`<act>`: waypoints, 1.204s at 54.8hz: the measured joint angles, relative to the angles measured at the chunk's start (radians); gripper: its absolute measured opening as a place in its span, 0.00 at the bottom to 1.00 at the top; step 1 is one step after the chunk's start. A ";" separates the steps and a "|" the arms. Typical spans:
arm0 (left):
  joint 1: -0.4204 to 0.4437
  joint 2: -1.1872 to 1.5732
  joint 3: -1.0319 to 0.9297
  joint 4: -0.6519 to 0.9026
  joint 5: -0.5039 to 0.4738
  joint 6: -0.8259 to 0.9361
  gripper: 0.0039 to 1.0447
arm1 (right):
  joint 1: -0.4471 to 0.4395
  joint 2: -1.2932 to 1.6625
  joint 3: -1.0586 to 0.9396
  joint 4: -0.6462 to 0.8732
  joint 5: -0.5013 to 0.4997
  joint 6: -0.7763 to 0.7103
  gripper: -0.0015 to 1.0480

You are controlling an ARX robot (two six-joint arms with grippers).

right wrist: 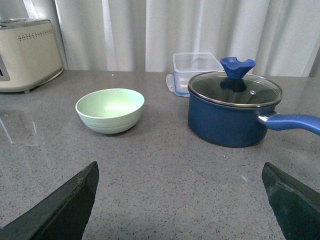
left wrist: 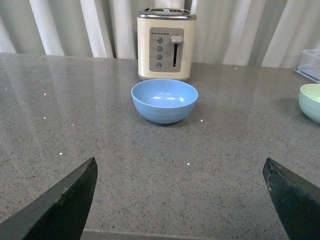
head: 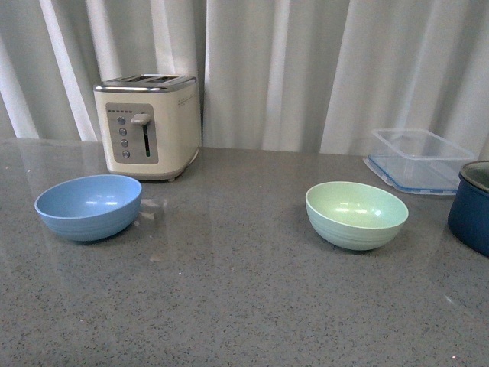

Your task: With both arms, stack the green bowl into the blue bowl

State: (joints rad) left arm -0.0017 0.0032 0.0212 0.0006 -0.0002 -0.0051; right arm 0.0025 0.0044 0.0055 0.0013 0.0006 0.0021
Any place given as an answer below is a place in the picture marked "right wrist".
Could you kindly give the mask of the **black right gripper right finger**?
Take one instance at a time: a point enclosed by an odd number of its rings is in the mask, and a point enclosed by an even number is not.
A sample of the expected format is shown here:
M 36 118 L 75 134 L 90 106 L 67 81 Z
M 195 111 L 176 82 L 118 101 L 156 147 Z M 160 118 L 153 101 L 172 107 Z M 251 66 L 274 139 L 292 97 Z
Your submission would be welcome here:
M 270 162 L 261 173 L 269 204 L 287 240 L 320 238 L 320 194 Z

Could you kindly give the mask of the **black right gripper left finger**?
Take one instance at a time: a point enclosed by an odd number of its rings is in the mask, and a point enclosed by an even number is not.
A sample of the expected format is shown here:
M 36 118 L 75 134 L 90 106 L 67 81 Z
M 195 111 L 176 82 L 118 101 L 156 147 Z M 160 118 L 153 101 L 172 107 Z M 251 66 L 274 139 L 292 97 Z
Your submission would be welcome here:
M 80 240 L 99 182 L 93 161 L 32 209 L 0 230 L 2 240 Z

